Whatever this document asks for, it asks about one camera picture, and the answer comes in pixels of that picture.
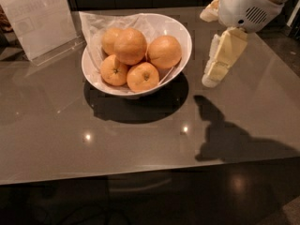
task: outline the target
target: white bowl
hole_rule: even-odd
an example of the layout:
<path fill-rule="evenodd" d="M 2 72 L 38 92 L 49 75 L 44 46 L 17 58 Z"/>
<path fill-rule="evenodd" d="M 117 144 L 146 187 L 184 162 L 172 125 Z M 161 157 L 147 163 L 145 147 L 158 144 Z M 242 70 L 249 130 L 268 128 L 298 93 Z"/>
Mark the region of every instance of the white bowl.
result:
<path fill-rule="evenodd" d="M 89 81 L 94 87 L 96 87 L 96 89 L 106 94 L 123 98 L 139 98 L 142 96 L 150 95 L 173 80 L 188 63 L 192 50 L 192 41 L 186 27 L 179 21 L 160 14 L 143 13 L 141 14 L 141 16 L 146 16 L 146 20 L 156 30 L 158 36 L 171 35 L 177 38 L 182 48 L 182 58 L 180 62 L 171 70 L 159 71 L 160 78 L 163 77 L 164 80 L 157 87 L 144 92 L 134 93 L 128 88 L 127 85 L 117 87 L 111 86 L 102 81 L 98 69 L 94 66 L 90 54 L 87 51 L 87 48 L 85 48 L 82 55 L 82 71 L 86 80 Z"/>

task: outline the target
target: tabletop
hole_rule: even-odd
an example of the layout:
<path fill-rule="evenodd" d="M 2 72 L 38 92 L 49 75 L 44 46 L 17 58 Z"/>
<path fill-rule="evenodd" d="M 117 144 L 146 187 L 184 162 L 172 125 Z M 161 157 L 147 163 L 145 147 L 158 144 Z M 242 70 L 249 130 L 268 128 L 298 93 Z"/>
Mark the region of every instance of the tabletop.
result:
<path fill-rule="evenodd" d="M 47 63 L 0 62 L 0 184 L 299 157 L 300 80 L 256 35 L 216 88 L 201 83 L 217 22 L 200 7 L 155 12 L 189 31 L 192 55 L 139 99 L 105 95 L 83 76 L 85 44 Z"/>

